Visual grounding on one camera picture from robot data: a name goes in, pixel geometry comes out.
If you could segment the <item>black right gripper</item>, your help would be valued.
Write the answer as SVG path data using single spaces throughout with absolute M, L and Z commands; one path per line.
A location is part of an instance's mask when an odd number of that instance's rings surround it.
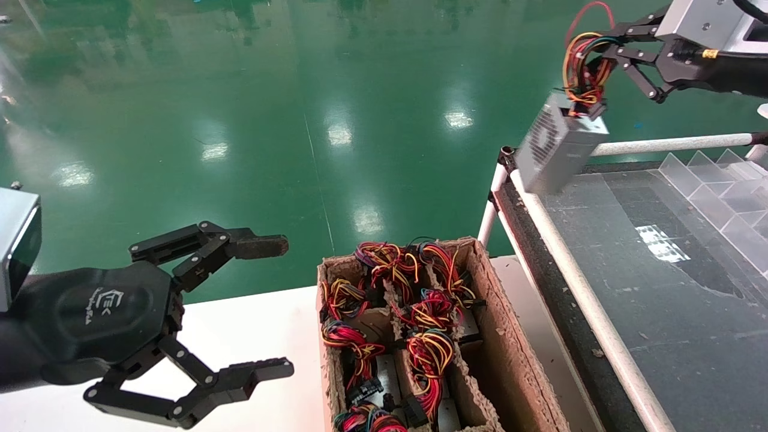
M 617 23 L 602 36 L 619 44 L 655 41 L 668 9 L 669 6 L 664 6 L 634 22 Z M 603 51 L 602 57 L 625 73 L 644 96 L 656 104 L 666 101 L 671 86 L 680 90 L 739 91 L 743 81 L 742 54 L 708 49 L 685 38 L 668 38 L 659 55 L 633 47 L 611 46 Z M 665 83 L 661 86 L 653 83 L 641 66 L 658 71 Z

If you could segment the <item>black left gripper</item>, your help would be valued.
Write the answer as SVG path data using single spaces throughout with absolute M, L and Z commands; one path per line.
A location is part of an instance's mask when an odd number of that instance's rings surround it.
M 249 400 L 259 383 L 290 377 L 295 369 L 287 358 L 272 358 L 213 371 L 168 335 L 181 328 L 172 287 L 192 292 L 233 258 L 280 257 L 288 249 L 284 235 L 201 221 L 129 247 L 132 262 L 150 263 L 35 274 L 12 304 L 12 347 L 46 363 L 112 365 L 149 345 L 142 355 L 164 356 L 195 382 L 187 395 L 171 400 L 122 390 L 132 369 L 121 365 L 88 388 L 84 400 L 107 415 L 190 430 L 219 406 Z M 178 259 L 171 284 L 170 274 L 157 266 Z

